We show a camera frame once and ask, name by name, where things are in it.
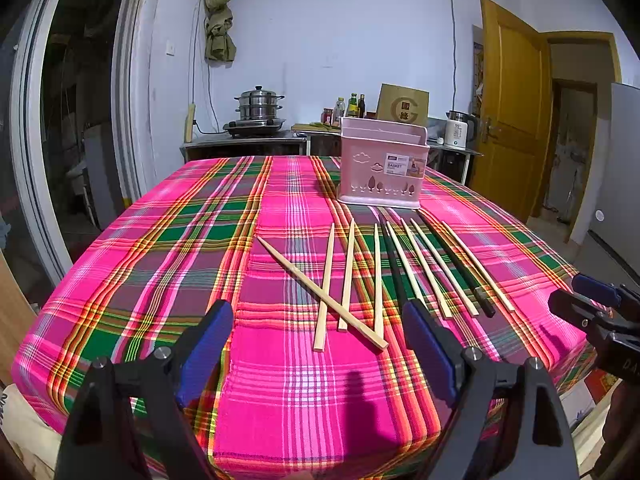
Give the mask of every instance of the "green curtain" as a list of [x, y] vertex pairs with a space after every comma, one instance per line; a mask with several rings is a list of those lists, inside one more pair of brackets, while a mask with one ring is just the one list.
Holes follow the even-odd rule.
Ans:
[[207, 7], [205, 56], [216, 61], [233, 61], [236, 57], [236, 46], [228, 34], [234, 18], [228, 1], [204, 0]]

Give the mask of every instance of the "pink basket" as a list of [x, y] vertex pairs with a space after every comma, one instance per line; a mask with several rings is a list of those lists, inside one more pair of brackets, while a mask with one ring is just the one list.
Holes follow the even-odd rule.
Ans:
[[426, 143], [424, 126], [342, 118], [338, 200], [419, 208], [429, 153]]

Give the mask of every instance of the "electric kettle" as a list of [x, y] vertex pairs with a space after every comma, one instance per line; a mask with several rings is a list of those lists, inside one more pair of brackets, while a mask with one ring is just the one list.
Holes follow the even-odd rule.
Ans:
[[469, 140], [476, 138], [478, 118], [475, 115], [450, 110], [447, 112], [447, 125], [444, 130], [444, 143], [450, 148], [464, 150], [466, 148], [468, 124], [473, 123], [474, 129]]

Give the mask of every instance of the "silver bolt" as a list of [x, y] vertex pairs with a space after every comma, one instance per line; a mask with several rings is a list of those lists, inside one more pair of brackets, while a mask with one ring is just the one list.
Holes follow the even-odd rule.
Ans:
[[94, 368], [100, 369], [100, 368], [104, 368], [108, 362], [109, 362], [109, 359], [104, 355], [101, 355], [100, 357], [97, 357], [94, 359], [94, 362], [91, 363], [91, 366]]
[[168, 346], [159, 346], [154, 350], [154, 357], [156, 359], [164, 360], [171, 355], [171, 349]]
[[527, 359], [527, 362], [534, 370], [542, 370], [545, 367], [545, 364], [539, 357], [530, 357]]
[[482, 351], [475, 346], [465, 348], [465, 356], [472, 361], [479, 361], [482, 358]]

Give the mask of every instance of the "plaid tablecloth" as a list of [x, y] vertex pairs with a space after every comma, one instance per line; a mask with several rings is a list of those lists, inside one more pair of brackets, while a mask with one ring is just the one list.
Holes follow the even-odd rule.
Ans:
[[[372, 326], [373, 224], [381, 218], [396, 224], [407, 248], [399, 218], [417, 216], [341, 204], [335, 199], [339, 177], [339, 158], [241, 157], [185, 165], [129, 207], [57, 287], [14, 362], [13, 377], [24, 397], [62, 432], [95, 357], [144, 357], [174, 342], [216, 298], [225, 298], [235, 323], [222, 370], [187, 412], [221, 476], [282, 478], [309, 470], [327, 478], [380, 478], [414, 467], [450, 410], [432, 394], [404, 344], [386, 254], [388, 348], [375, 352], [351, 330], [337, 332], [330, 313], [320, 353], [312, 351], [318, 300], [254, 242], [254, 235], [263, 236], [321, 283], [334, 222], [330, 293], [340, 298], [354, 218], [351, 311]], [[496, 300], [493, 319], [471, 318], [437, 272], [454, 312], [441, 322], [493, 359], [519, 364], [539, 356], [560, 392], [583, 377], [593, 352], [581, 332], [546, 306], [553, 290], [569, 288], [573, 267], [514, 217], [438, 173], [428, 171], [420, 202], [431, 219], [449, 223], [516, 306], [511, 314]], [[408, 255], [437, 317], [417, 258], [412, 251]], [[140, 402], [136, 410], [143, 413]], [[148, 455], [158, 466], [151, 450]]]

